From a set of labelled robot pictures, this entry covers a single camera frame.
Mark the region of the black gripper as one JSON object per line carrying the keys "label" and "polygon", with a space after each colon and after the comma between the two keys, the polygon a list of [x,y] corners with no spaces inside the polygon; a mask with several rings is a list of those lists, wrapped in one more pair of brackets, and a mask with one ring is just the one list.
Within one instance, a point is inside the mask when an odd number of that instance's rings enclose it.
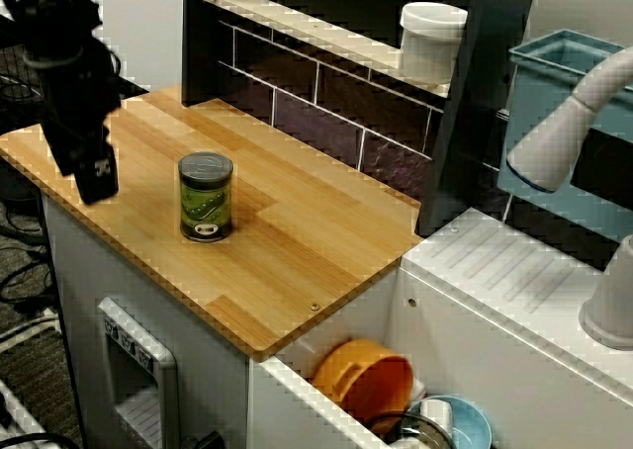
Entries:
{"label": "black gripper", "polygon": [[45,139],[63,175],[73,173],[80,198],[91,205],[119,191],[115,152],[105,143],[105,118],[121,106],[121,62],[105,46],[85,46],[64,59],[37,67]]}

